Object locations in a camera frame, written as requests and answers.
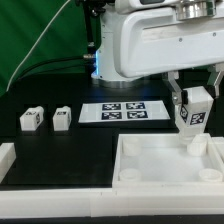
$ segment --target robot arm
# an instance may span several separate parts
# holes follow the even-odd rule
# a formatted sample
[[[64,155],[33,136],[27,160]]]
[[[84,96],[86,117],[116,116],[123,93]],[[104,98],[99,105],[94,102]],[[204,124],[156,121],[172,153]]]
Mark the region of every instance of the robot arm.
[[[178,70],[214,65],[208,85],[212,96],[218,97],[224,71],[224,2],[116,0],[115,6],[104,9],[102,44],[93,76],[131,82],[165,73],[173,102],[179,107],[176,125],[180,138],[188,143],[203,133],[213,98],[204,87],[181,90],[175,80]]]

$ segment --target white cube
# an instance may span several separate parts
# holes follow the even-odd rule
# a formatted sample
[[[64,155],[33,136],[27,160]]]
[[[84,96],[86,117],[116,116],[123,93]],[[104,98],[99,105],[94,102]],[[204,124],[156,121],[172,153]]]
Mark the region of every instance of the white cube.
[[[55,131],[68,131],[72,121],[71,108],[58,108],[53,117]]]
[[[42,107],[29,108],[21,117],[20,124],[23,131],[35,131],[43,122],[44,109]]]

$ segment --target small white block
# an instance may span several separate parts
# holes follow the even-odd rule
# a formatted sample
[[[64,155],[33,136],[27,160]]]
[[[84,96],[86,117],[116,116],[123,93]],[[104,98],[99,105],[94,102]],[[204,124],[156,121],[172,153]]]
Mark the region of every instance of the small white block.
[[[43,107],[29,108],[21,117],[20,124],[22,131],[36,131],[43,122]]]
[[[196,135],[192,143],[187,146],[187,152],[191,156],[203,156],[206,154],[206,148],[207,138],[200,135]]]
[[[53,117],[55,131],[68,131],[72,121],[71,108],[58,108]]]
[[[3,143],[0,146],[0,183],[9,171],[16,159],[16,152],[13,143]]]

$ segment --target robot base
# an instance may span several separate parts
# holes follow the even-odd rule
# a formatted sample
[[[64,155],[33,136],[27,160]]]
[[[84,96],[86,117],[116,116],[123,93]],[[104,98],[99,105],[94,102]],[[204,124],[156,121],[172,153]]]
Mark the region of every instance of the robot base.
[[[113,89],[126,89],[126,88],[132,88],[135,86],[139,86],[142,84],[145,84],[147,81],[147,78],[138,78],[138,79],[131,79],[131,80],[120,80],[120,81],[107,81],[100,78],[95,78],[92,76],[92,83],[94,85],[103,86],[107,88],[113,88]]]

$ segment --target black cable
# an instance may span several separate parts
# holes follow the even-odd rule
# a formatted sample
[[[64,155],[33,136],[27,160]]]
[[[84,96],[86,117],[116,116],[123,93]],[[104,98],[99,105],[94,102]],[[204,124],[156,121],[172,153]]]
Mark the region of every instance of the black cable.
[[[25,77],[31,76],[31,75],[39,75],[39,74],[46,73],[46,72],[55,72],[55,71],[60,71],[60,70],[68,69],[68,68],[85,67],[85,66],[92,66],[92,65],[86,63],[86,64],[78,64],[78,65],[72,65],[72,66],[67,66],[67,67],[62,67],[62,68],[55,68],[55,69],[45,70],[45,71],[41,71],[41,72],[31,73],[31,74],[25,75],[23,77],[20,77],[17,81],[19,81],[19,80],[21,80],[21,79],[23,79]]]
[[[42,61],[42,62],[34,64],[34,65],[28,67],[27,69],[23,70],[19,74],[18,79],[20,79],[20,77],[22,78],[24,75],[26,75],[28,72],[34,70],[35,68],[38,68],[38,67],[43,66],[43,65],[56,63],[56,62],[63,62],[63,61],[81,60],[81,59],[83,59],[83,56],[72,56],[72,57],[56,58],[56,59],[50,59],[50,60]]]

